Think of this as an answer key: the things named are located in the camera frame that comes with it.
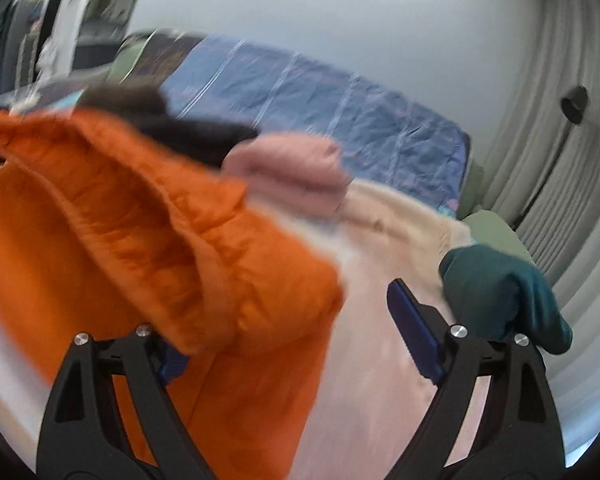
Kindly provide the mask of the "dark patterned pillow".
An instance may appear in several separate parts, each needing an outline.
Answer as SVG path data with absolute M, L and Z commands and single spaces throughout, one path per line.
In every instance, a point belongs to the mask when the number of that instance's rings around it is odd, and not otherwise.
M 127 36 L 106 81 L 116 84 L 162 84 L 206 36 L 172 28 L 140 30 Z

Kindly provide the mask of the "pink folded quilted garment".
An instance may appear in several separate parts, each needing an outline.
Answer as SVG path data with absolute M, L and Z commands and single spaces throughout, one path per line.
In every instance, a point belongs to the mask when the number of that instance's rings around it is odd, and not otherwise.
M 221 170 L 245 180 L 251 194 L 317 218 L 338 214 L 352 176 L 341 162 L 340 144 L 328 136 L 268 133 L 237 144 Z

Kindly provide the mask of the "olive brown fleece garment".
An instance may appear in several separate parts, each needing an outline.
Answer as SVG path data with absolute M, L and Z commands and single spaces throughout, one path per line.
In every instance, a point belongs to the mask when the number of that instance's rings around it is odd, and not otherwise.
M 114 114 L 166 114 L 168 106 L 159 88 L 151 84 L 93 84 L 76 101 L 76 107 L 98 108 Z

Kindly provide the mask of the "dark green folded sweatshirt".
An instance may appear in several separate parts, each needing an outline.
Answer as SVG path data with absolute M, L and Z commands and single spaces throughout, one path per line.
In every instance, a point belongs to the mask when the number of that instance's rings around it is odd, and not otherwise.
M 572 329 L 532 263 L 477 244 L 447 252 L 438 272 L 455 321 L 469 333 L 492 340 L 523 334 L 554 356 L 570 349 Z

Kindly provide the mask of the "blue plaid duvet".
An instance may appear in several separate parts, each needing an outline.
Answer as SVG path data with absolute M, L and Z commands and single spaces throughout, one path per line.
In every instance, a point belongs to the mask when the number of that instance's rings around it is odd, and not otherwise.
M 210 36 L 160 89 L 174 117 L 329 136 L 355 177 L 389 185 L 447 216 L 457 212 L 468 162 L 463 130 L 358 73 L 299 52 Z

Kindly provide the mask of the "black jacket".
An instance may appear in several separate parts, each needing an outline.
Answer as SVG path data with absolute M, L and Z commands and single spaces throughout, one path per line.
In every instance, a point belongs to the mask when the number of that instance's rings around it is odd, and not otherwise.
M 166 114 L 132 114 L 128 122 L 171 151 L 216 169 L 236 145 L 260 134 L 259 129 L 234 122 L 176 119 Z

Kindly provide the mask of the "cream pink fleece blanket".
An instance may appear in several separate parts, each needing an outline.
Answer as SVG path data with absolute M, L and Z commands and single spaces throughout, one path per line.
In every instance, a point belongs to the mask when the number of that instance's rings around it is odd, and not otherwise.
M 466 224 L 413 197 L 356 179 L 339 217 L 313 220 L 262 197 L 250 206 L 336 264 L 344 288 L 314 408 L 290 478 L 381 479 L 411 441 L 436 388 L 420 376 L 387 307 L 403 280 L 447 321 L 438 266 L 472 243 Z

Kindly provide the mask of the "orange puffer jacket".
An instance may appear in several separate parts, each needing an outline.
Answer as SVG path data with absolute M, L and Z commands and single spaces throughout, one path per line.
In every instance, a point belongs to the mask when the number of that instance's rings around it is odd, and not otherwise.
M 0 322 L 53 379 L 72 337 L 150 324 L 188 357 L 169 393 L 221 479 L 283 479 L 343 291 L 245 185 L 117 117 L 0 113 Z

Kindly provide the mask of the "grey window curtain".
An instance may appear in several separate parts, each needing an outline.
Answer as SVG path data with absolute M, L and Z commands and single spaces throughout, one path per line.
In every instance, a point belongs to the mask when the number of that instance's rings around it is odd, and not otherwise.
M 600 0 L 541 0 L 481 203 L 516 224 L 572 328 L 547 376 L 574 451 L 600 432 Z

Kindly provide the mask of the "light green pillow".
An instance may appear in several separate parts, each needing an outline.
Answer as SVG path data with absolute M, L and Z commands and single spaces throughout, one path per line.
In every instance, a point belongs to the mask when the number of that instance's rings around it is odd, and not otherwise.
M 477 243 L 533 263 L 531 255 L 515 231 L 493 211 L 479 210 L 464 218 L 462 222 L 468 226 L 472 238 Z

